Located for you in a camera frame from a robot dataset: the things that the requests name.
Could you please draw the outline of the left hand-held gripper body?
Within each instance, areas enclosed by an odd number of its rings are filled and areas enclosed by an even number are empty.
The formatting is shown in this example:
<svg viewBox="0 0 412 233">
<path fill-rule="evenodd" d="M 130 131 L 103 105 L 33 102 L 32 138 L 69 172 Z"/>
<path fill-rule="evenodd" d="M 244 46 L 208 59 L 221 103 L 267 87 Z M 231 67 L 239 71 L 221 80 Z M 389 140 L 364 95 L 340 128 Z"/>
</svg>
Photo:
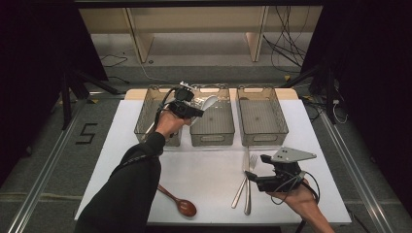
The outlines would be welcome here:
<svg viewBox="0 0 412 233">
<path fill-rule="evenodd" d="M 194 107 L 190 105 L 194 97 L 194 87 L 188 83 L 180 82 L 180 86 L 175 89 L 174 99 L 168 103 L 168 109 L 177 117 L 191 118 L 189 115 L 197 112 Z"/>
</svg>

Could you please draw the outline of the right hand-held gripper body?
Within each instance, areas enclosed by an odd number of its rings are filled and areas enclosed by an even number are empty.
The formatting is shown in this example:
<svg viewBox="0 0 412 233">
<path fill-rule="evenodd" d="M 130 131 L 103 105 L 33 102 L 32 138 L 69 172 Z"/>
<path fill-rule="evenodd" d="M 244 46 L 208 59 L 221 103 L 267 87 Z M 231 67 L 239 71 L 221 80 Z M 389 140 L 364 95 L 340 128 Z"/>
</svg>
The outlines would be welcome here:
<svg viewBox="0 0 412 233">
<path fill-rule="evenodd" d="M 257 177 L 257 188 L 261 192 L 289 192 L 296 189 L 304 177 L 298 162 L 317 157 L 315 153 L 288 147 L 282 147 L 270 156 L 275 175 Z"/>
</svg>

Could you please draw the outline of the steel fork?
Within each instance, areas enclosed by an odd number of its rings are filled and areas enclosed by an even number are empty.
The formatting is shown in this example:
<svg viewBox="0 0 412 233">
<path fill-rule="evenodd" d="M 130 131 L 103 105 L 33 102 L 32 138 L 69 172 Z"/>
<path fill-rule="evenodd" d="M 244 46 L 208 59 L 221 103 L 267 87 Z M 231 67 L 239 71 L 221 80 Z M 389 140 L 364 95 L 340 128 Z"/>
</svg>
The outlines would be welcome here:
<svg viewBox="0 0 412 233">
<path fill-rule="evenodd" d="M 249 169 L 250 169 L 250 171 L 253 171 L 253 170 L 255 169 L 256 163 L 257 163 L 257 159 L 258 159 L 258 157 L 257 157 L 255 154 L 251 155 L 251 157 L 250 157 L 250 163 L 249 163 Z M 242 194 L 242 191 L 243 191 L 243 188 L 244 188 L 244 186 L 245 186 L 245 183 L 246 183 L 246 178 L 244 178 L 244 179 L 242 180 L 242 182 L 240 183 L 240 185 L 239 185 L 239 187 L 238 187 L 238 189 L 237 189 L 237 192 L 236 192 L 236 194 L 235 194 L 235 196 L 234 196 L 234 198 L 233 198 L 233 201 L 232 201 L 232 203 L 231 203 L 231 208 L 232 208 L 232 209 L 235 209 L 235 208 L 237 207 L 237 204 L 238 204 L 238 202 L 239 202 L 239 199 L 240 199 L 240 196 L 241 196 L 241 194 Z"/>
</svg>

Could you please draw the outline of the white ceramic spoon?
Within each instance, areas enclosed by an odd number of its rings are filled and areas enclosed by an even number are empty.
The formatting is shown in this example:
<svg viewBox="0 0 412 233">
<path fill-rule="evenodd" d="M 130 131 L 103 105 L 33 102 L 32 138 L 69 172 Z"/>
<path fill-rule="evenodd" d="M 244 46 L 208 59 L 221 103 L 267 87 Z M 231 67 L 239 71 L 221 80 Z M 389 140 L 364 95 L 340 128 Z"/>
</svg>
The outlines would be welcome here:
<svg viewBox="0 0 412 233">
<path fill-rule="evenodd" d="M 211 95 L 209 96 L 202 104 L 201 106 L 201 111 L 206 112 L 206 110 L 211 107 L 216 101 L 218 100 L 218 97 L 216 95 Z M 190 125 L 194 125 L 197 120 L 200 118 L 201 116 L 197 116 L 195 117 L 192 121 Z"/>
</svg>

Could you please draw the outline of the smoky transparent plastic bin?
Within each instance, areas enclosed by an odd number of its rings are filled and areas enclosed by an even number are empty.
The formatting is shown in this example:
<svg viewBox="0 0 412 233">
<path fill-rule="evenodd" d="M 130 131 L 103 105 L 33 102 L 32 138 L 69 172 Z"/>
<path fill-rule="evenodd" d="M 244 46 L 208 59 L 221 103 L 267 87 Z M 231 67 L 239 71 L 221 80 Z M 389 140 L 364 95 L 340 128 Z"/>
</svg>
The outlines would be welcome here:
<svg viewBox="0 0 412 233">
<path fill-rule="evenodd" d="M 242 145 L 281 146 L 289 134 L 273 87 L 241 85 L 236 90 Z"/>
<path fill-rule="evenodd" d="M 200 107 L 210 96 L 216 96 L 217 101 L 190 127 L 191 144 L 194 147 L 231 146 L 235 127 L 227 84 L 200 84 L 191 105 Z"/>
<path fill-rule="evenodd" d="M 159 86 L 151 86 L 147 89 L 134 129 L 134 133 L 140 143 L 143 143 L 141 139 L 142 136 L 148 130 L 150 125 L 155 122 L 161 104 L 171 101 L 173 99 L 173 94 L 173 87 L 160 88 Z"/>
</svg>

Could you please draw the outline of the silver fork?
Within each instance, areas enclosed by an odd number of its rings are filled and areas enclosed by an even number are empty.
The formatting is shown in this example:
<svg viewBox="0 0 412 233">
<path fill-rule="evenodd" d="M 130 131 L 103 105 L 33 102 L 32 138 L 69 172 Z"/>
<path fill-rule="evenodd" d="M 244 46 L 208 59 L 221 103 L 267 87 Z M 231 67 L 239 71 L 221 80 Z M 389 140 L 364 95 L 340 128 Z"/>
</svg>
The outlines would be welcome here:
<svg viewBox="0 0 412 233">
<path fill-rule="evenodd" d="M 250 188 L 250 181 L 246 175 L 247 172 L 251 171 L 251 156 L 249 147 L 246 147 L 245 155 L 244 155 L 244 173 L 245 173 L 245 207 L 244 207 L 244 214 L 248 216 L 251 213 L 251 188 Z"/>
</svg>

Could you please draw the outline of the brown wooden spoon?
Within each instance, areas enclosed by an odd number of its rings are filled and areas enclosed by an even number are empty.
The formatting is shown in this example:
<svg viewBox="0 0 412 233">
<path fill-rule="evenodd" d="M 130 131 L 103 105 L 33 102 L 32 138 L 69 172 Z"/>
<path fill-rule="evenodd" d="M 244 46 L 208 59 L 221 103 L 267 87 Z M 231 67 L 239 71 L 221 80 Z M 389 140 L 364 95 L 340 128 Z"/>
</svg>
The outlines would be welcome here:
<svg viewBox="0 0 412 233">
<path fill-rule="evenodd" d="M 157 189 L 175 202 L 177 210 L 181 215 L 187 216 L 187 217 L 193 217 L 197 214 L 196 207 L 189 200 L 180 199 L 174 196 L 162 185 L 159 185 Z"/>
</svg>

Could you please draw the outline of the person's left hand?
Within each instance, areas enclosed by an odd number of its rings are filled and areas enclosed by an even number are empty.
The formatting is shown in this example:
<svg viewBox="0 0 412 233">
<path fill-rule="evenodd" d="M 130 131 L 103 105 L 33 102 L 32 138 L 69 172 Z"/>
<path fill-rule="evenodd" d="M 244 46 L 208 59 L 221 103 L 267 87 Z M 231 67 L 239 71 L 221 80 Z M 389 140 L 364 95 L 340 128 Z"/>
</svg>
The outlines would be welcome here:
<svg viewBox="0 0 412 233">
<path fill-rule="evenodd" d="M 163 135 L 165 139 L 168 139 L 184 125 L 190 125 L 189 118 L 179 118 L 170 111 L 163 111 L 159 116 L 155 131 Z"/>
</svg>

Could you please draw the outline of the person's right hand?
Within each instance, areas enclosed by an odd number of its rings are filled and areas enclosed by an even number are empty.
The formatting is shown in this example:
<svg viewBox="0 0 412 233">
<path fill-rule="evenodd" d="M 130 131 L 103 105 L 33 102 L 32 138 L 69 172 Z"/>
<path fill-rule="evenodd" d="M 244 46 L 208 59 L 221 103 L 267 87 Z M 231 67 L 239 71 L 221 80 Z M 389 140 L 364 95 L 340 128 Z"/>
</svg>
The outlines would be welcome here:
<svg viewBox="0 0 412 233">
<path fill-rule="evenodd" d="M 312 213 L 319 210 L 316 198 L 310 190 L 310 185 L 306 179 L 297 188 L 289 193 L 286 192 L 268 192 L 268 195 L 285 202 L 292 210 L 299 215 Z"/>
</svg>

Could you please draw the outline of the white table cover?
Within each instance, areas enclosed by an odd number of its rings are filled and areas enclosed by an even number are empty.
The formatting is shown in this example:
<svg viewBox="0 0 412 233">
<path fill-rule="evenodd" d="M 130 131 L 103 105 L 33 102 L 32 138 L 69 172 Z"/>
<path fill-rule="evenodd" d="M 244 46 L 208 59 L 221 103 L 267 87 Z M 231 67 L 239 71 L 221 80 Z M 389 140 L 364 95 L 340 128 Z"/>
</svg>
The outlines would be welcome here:
<svg viewBox="0 0 412 233">
<path fill-rule="evenodd" d="M 95 193 L 110 177 L 125 152 L 137 143 L 134 127 L 140 115 L 141 100 L 122 100 L 112 121 L 100 157 L 96 163 L 79 209 L 83 210 Z M 321 191 L 319 207 L 327 220 L 335 225 L 349 224 L 351 219 L 325 156 L 313 130 L 306 110 L 299 100 L 280 102 L 289 134 L 286 147 L 314 153 L 314 159 L 302 161 L 299 166 L 315 179 L 314 188 Z M 270 196 L 251 184 L 252 210 L 244 214 L 245 199 L 236 208 L 231 207 L 235 193 L 244 179 L 240 131 L 236 130 L 230 147 L 194 147 L 189 130 L 182 131 L 181 144 L 167 148 L 160 157 L 160 183 L 173 195 L 188 199 L 196 206 L 194 217 L 184 217 L 176 204 L 162 193 L 155 195 L 150 224 L 211 224 L 211 225 L 281 225 L 300 222 L 300 217 L 287 205 L 276 205 Z"/>
</svg>

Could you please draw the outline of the black metal stand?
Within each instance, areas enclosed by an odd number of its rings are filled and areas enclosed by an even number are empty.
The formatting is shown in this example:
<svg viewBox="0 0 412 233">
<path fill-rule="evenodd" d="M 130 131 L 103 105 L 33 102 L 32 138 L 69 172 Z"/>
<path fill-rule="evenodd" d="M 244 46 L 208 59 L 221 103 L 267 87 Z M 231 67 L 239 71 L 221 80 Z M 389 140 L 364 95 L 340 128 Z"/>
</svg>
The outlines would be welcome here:
<svg viewBox="0 0 412 233">
<path fill-rule="evenodd" d="M 309 92 L 311 94 L 319 95 L 322 92 L 326 94 L 326 115 L 330 122 L 335 124 L 336 120 L 333 113 L 334 71 L 329 65 L 316 65 L 301 73 L 295 79 L 282 84 L 281 88 L 291 88 L 307 78 L 312 78 L 312 82 L 309 85 Z"/>
<path fill-rule="evenodd" d="M 92 75 L 87 74 L 86 72 L 74 69 L 63 74 L 61 78 L 61 99 L 63 103 L 63 126 L 62 129 L 66 129 L 69 126 L 69 123 L 72 120 L 72 110 L 70 102 L 70 91 L 79 100 L 86 100 L 90 95 L 90 92 L 85 86 L 85 83 L 92 83 L 97 87 L 106 90 L 107 92 L 120 95 L 120 91 L 105 84 Z"/>
</svg>

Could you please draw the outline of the beige wooden shelf unit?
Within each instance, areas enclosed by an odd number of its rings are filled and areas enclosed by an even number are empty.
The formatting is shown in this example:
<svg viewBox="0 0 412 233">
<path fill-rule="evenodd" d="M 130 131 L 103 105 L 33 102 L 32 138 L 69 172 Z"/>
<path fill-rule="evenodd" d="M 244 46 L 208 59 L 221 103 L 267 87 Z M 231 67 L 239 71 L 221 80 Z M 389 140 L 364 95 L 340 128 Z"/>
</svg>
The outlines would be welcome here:
<svg viewBox="0 0 412 233">
<path fill-rule="evenodd" d="M 312 32 L 321 6 L 177 7 L 81 9 L 90 34 L 127 34 L 140 62 L 147 60 L 156 33 L 226 33 L 246 35 L 251 59 L 259 59 L 265 32 Z"/>
</svg>

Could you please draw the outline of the black curtain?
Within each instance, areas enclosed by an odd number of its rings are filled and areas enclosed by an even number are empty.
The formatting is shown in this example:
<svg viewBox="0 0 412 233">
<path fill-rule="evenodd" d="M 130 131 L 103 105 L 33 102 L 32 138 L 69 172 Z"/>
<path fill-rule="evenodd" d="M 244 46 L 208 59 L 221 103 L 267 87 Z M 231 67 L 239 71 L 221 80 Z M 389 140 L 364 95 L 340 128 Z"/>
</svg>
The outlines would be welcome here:
<svg viewBox="0 0 412 233">
<path fill-rule="evenodd" d="M 75 0 L 0 0 L 0 185 L 72 70 L 107 79 Z"/>
<path fill-rule="evenodd" d="M 350 120 L 412 214 L 412 0 L 321 0 L 303 69 L 327 50 Z"/>
</svg>

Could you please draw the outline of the aluminium floor rail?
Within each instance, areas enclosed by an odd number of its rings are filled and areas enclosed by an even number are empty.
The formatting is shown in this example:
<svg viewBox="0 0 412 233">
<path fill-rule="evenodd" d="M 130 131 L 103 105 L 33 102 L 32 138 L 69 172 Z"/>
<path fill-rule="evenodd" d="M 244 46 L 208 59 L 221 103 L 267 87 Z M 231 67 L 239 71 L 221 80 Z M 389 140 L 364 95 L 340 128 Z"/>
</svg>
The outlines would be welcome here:
<svg viewBox="0 0 412 233">
<path fill-rule="evenodd" d="M 372 186 L 367 182 L 364 172 L 356 162 L 342 134 L 326 115 L 326 110 L 320 112 L 320 118 L 377 232 L 395 233 L 395 228 L 384 210 L 383 203 L 373 191 Z"/>
<path fill-rule="evenodd" d="M 40 133 L 0 186 L 0 233 L 71 233 L 120 103 L 94 95 L 72 102 L 66 129 L 55 104 Z"/>
</svg>

